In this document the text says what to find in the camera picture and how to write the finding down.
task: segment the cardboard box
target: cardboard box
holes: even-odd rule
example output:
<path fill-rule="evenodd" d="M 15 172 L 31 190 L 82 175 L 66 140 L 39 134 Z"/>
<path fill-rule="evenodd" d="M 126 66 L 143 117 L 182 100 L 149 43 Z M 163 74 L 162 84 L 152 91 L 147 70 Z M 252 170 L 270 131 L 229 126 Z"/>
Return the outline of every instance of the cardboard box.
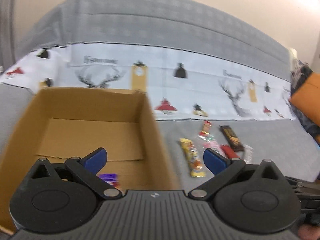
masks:
<path fill-rule="evenodd" d="M 179 187 L 145 93 L 45 88 L 29 104 L 1 156 L 2 230 L 15 230 L 9 201 L 38 158 L 61 163 L 98 147 L 108 153 L 100 173 L 117 173 L 124 190 Z"/>

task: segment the pillow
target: pillow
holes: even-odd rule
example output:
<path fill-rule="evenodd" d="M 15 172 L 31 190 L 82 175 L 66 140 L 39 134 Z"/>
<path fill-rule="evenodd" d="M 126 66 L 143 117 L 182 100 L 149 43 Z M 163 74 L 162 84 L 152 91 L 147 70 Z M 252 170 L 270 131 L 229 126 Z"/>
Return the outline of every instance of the pillow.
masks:
<path fill-rule="evenodd" d="M 311 73 L 303 85 L 291 96 L 290 103 L 320 126 L 320 75 Z"/>

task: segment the candy wrapper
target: candy wrapper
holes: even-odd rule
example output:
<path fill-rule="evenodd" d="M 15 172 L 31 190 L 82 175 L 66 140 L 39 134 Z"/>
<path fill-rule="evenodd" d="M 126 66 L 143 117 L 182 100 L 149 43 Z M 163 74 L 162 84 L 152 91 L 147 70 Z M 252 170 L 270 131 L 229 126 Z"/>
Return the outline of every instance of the candy wrapper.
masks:
<path fill-rule="evenodd" d="M 204 165 L 198 155 L 193 141 L 185 138 L 180 139 L 181 147 L 185 153 L 190 168 L 191 177 L 205 177 Z"/>
<path fill-rule="evenodd" d="M 228 159 L 239 158 L 235 151 L 229 145 L 220 145 L 221 150 L 226 154 Z"/>
<path fill-rule="evenodd" d="M 235 132 L 232 130 L 230 126 L 220 126 L 220 130 L 227 139 L 228 143 L 230 144 L 230 147 L 235 152 L 240 152 L 244 150 L 243 145 L 240 142 L 240 139 L 236 136 Z"/>
<path fill-rule="evenodd" d="M 116 173 L 98 174 L 98 177 L 102 179 L 104 182 L 109 183 L 110 185 L 114 186 L 116 189 L 121 191 L 121 186 L 118 180 L 118 174 Z"/>
<path fill-rule="evenodd" d="M 252 153 L 253 148 L 248 145 L 244 145 L 244 154 L 242 159 L 246 164 L 252 164 Z"/>
<path fill-rule="evenodd" d="M 225 158 L 228 158 L 226 154 L 221 150 L 219 143 L 214 139 L 214 136 L 210 134 L 211 123 L 204 121 L 203 127 L 199 132 L 199 146 L 203 148 L 203 151 L 207 148 L 215 150 L 217 153 Z"/>

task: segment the black lamp print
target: black lamp print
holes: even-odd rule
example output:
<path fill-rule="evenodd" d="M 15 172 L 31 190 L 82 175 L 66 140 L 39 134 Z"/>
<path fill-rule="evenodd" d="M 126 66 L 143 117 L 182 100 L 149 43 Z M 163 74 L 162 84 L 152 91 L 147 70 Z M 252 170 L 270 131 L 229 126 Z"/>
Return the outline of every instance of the black lamp print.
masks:
<path fill-rule="evenodd" d="M 52 87 L 53 81 L 50 78 L 46 78 L 45 80 L 40 82 L 40 87 Z"/>
<path fill-rule="evenodd" d="M 282 114 L 279 113 L 279 111 L 277 109 L 275 109 L 277 115 L 279 115 L 281 118 L 284 118 L 284 116 Z"/>
<path fill-rule="evenodd" d="M 268 82 L 266 82 L 266 85 L 265 85 L 265 87 L 264 87 L 264 90 L 265 90 L 265 92 L 270 93 L 270 87 L 269 87 Z"/>
<path fill-rule="evenodd" d="M 193 114 L 196 114 L 196 115 L 199 115 L 199 116 L 206 116 L 206 117 L 208 117 L 208 114 L 204 111 L 204 110 L 202 110 L 202 107 L 201 106 L 199 106 L 198 104 L 195 104 L 194 106 L 193 106 Z"/>
<path fill-rule="evenodd" d="M 39 54 L 36 55 L 36 56 L 37 57 L 41 57 L 41 58 L 49 58 L 50 57 L 49 56 L 49 52 L 46 49 L 41 51 L 41 52 L 39 52 Z"/>
<path fill-rule="evenodd" d="M 175 70 L 174 76 L 177 78 L 188 78 L 187 71 L 182 63 L 178 63 L 178 68 Z"/>

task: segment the brown chocolate wrapper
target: brown chocolate wrapper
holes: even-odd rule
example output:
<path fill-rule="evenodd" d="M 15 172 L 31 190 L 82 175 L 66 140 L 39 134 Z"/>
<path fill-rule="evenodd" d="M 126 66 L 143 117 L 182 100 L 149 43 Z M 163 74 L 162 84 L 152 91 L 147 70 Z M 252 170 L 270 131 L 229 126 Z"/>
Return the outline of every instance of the brown chocolate wrapper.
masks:
<path fill-rule="evenodd" d="M 240 142 L 240 139 L 236 136 L 235 132 L 232 130 L 232 128 L 228 125 L 222 125 L 220 126 L 220 130 L 227 139 L 228 143 L 230 144 L 230 147 L 235 152 L 243 151 L 243 145 Z"/>

